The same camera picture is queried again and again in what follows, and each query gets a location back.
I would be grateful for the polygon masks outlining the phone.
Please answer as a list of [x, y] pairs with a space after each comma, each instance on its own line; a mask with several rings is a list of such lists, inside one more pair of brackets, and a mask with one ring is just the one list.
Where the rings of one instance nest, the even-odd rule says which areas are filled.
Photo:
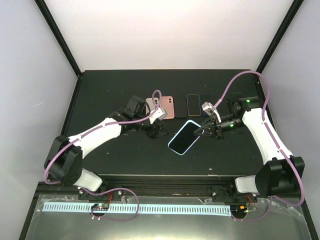
[[151, 111], [153, 111], [156, 108], [156, 105], [159, 102], [159, 98], [158, 97], [154, 97], [154, 98], [150, 97], [150, 98], [146, 98], [145, 101], [148, 104], [149, 109]]
[[164, 108], [166, 112], [164, 120], [171, 120], [175, 118], [174, 100], [172, 96], [162, 96], [160, 106]]
[[200, 127], [201, 125], [195, 121], [187, 120], [168, 142], [168, 148], [180, 156], [184, 155], [200, 138], [194, 134]]

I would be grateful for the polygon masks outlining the black smartphone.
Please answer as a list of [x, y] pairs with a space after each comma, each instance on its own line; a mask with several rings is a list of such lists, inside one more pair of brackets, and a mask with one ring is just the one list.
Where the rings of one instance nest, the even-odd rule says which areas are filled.
[[190, 117], [199, 117], [202, 114], [200, 106], [200, 96], [198, 94], [188, 94], [187, 100], [187, 114]]
[[176, 97], [174, 99], [174, 112], [176, 119], [186, 119], [188, 117], [186, 98]]

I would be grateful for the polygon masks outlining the blue smartphone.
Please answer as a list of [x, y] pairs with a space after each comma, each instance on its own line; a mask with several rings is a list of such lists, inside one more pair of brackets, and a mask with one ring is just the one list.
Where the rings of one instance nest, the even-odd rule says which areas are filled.
[[204, 109], [208, 108], [209, 103], [212, 101], [212, 96], [210, 94], [201, 94], [199, 98], [200, 98], [202, 115], [208, 116], [207, 112]]

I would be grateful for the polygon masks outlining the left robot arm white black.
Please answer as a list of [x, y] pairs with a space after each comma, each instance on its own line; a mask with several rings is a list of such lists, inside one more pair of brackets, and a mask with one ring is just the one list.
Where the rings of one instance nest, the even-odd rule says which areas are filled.
[[147, 103], [138, 96], [132, 96], [126, 106], [90, 129], [69, 137], [56, 137], [44, 164], [44, 182], [86, 189], [95, 199], [103, 199], [108, 188], [102, 184], [100, 176], [83, 167], [84, 158], [100, 145], [131, 130], [144, 131], [150, 139], [167, 135], [162, 121], [167, 112], [161, 103], [160, 97], [153, 96], [151, 103]]

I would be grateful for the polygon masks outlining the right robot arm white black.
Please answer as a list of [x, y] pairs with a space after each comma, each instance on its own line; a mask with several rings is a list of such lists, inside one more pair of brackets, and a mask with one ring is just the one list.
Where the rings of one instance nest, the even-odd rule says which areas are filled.
[[263, 167], [257, 174], [235, 178], [234, 185], [227, 189], [228, 198], [238, 202], [246, 193], [270, 197], [300, 190], [305, 163], [280, 140], [263, 111], [262, 100], [258, 96], [245, 98], [236, 92], [226, 102], [230, 113], [225, 116], [220, 116], [212, 103], [202, 104], [208, 119], [194, 131], [194, 135], [222, 140], [225, 132], [247, 127], [263, 160]]

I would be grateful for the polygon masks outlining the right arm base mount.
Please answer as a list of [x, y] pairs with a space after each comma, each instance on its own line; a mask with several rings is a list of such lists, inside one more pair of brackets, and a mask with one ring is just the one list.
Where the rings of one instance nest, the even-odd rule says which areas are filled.
[[214, 202], [228, 204], [257, 203], [258, 199], [249, 193], [238, 193], [235, 188], [228, 188], [221, 185], [211, 187], [211, 197]]

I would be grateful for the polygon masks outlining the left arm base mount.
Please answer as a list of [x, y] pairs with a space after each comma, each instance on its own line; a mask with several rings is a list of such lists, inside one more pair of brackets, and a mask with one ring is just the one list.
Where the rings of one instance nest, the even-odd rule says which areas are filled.
[[106, 183], [103, 183], [97, 189], [97, 191], [94, 192], [95, 194], [98, 194], [98, 195], [92, 195], [92, 194], [89, 194], [88, 192], [86, 192], [84, 189], [80, 188], [79, 194], [78, 194], [78, 199], [79, 200], [88, 200], [89, 202], [92, 202], [92, 201], [111, 202], [114, 197], [116, 200], [120, 199], [123, 192], [124, 192], [123, 190], [118, 189], [118, 190], [114, 190], [109, 193], [101, 194], [109, 189], [111, 189], [111, 188]]

